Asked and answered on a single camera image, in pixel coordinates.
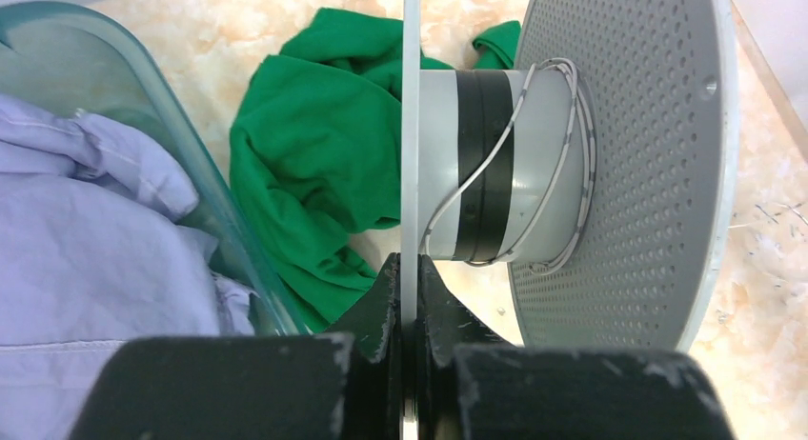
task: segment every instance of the perforated gray panel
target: perforated gray panel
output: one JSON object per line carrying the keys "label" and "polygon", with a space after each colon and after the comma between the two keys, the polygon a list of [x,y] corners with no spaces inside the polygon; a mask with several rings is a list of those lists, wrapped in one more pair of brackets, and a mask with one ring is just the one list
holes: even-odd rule
{"label": "perforated gray panel", "polygon": [[528,345],[686,349],[715,284],[737,165],[727,0],[532,0],[518,69],[575,61],[596,189],[561,271],[511,266]]}

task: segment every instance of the gray cylinder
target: gray cylinder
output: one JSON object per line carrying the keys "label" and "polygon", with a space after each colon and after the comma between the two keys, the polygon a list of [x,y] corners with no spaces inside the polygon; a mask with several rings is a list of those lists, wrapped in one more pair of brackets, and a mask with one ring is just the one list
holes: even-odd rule
{"label": "gray cylinder", "polygon": [[[473,171],[491,151],[492,141],[508,123],[526,76],[527,71],[516,70],[421,71],[420,235],[424,235],[440,204],[469,177],[470,166],[474,166]],[[486,88],[492,82],[499,91]],[[571,105],[570,88],[562,73],[534,73],[510,135],[513,143],[503,145],[495,162],[437,222],[430,241],[433,259],[485,262],[493,259],[492,254],[503,254],[512,247],[534,217],[550,183]],[[486,140],[478,142],[478,137]],[[566,161],[547,206],[529,238],[502,260],[536,262],[557,257],[576,231],[583,184],[583,152],[576,121]]]}

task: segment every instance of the white cable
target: white cable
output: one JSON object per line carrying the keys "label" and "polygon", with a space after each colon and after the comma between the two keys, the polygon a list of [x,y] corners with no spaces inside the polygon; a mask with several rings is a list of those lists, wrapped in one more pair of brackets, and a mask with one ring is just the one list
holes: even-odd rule
{"label": "white cable", "polygon": [[[542,70],[558,70],[564,74],[564,78],[567,81],[567,85],[570,87],[570,94],[571,94],[571,106],[570,106],[570,117],[567,122],[567,128],[564,134],[564,144],[561,148],[561,154],[558,157],[558,161],[555,164],[555,169],[553,171],[553,176],[551,177],[550,183],[547,189],[544,192],[544,195],[539,202],[539,206],[536,209],[536,212],[531,219],[528,226],[525,230],[519,235],[519,237],[514,241],[511,247],[506,250],[505,252],[499,254],[497,257],[490,261],[481,262],[481,263],[473,263],[467,262],[467,264],[472,265],[474,267],[483,267],[483,266],[490,266],[495,262],[500,261],[502,258],[509,256],[518,250],[519,246],[521,246],[524,241],[528,238],[531,230],[535,227],[535,224],[538,222],[541,213],[544,211],[544,208],[547,206],[549,202],[550,196],[553,193],[553,190],[556,187],[556,182],[558,181],[558,177],[560,176],[561,169],[564,166],[564,162],[566,161],[567,152],[569,150],[570,142],[572,140],[573,130],[575,129],[575,122],[576,117],[578,119],[578,125],[580,127],[581,133],[581,145],[583,149],[583,168],[584,168],[584,180],[583,180],[583,196],[581,198],[581,207],[578,211],[578,219],[576,222],[576,232],[573,234],[572,238],[570,239],[567,246],[564,250],[559,254],[553,261],[542,263],[542,266],[545,268],[541,272],[541,274],[550,274],[560,267],[562,267],[569,259],[572,257],[573,251],[576,247],[576,243],[578,238],[580,237],[580,232],[583,228],[584,223],[586,222],[586,216],[589,213],[589,203],[592,199],[592,190],[595,180],[595,138],[594,138],[594,125],[592,123],[592,115],[589,111],[589,105],[584,98],[583,92],[578,88],[578,76],[577,76],[577,67],[576,65],[568,60],[563,58],[555,58],[550,59],[542,63],[539,67]],[[430,238],[432,236],[432,232],[437,225],[438,220],[440,217],[449,209],[449,207],[463,194],[463,192],[479,177],[482,172],[488,168],[489,165],[494,161],[494,158],[499,153],[499,150],[505,144],[505,141],[508,139],[508,136],[511,134],[514,128],[515,120],[519,115],[519,112],[522,109],[522,105],[524,104],[525,96],[527,95],[528,88],[530,87],[531,80],[533,78],[533,74],[536,69],[536,64],[531,65],[530,69],[528,70],[528,74],[525,78],[525,82],[522,86],[522,90],[519,94],[519,98],[516,101],[516,105],[514,107],[514,112],[511,115],[511,119],[508,121],[507,126],[505,126],[505,130],[499,136],[499,140],[497,140],[496,145],[491,150],[489,155],[486,159],[482,162],[482,164],[477,167],[477,169],[472,173],[469,178],[460,185],[455,192],[449,195],[438,207],[437,211],[433,214],[432,218],[430,219],[429,224],[427,225],[426,231],[424,233],[424,252],[428,255],[430,253]]]}

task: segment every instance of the teal plastic basket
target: teal plastic basket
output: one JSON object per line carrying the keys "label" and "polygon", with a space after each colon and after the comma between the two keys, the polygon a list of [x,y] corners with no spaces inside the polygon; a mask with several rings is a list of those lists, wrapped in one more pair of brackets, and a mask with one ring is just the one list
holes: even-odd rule
{"label": "teal plastic basket", "polygon": [[151,136],[182,165],[200,195],[182,223],[216,236],[211,268],[252,286],[262,335],[307,329],[293,295],[232,200],[230,191],[163,75],[125,29],[95,11],[59,2],[0,7],[0,92],[57,115],[105,115]]}

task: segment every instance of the green cloth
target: green cloth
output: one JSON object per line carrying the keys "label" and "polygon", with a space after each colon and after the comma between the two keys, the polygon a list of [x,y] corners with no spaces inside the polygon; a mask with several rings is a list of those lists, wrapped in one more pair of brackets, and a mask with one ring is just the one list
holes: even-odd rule
{"label": "green cloth", "polygon": [[[506,26],[477,39],[488,67],[513,64]],[[320,10],[259,66],[232,125],[233,195],[314,332],[376,277],[349,235],[398,224],[401,36],[399,20]]]}

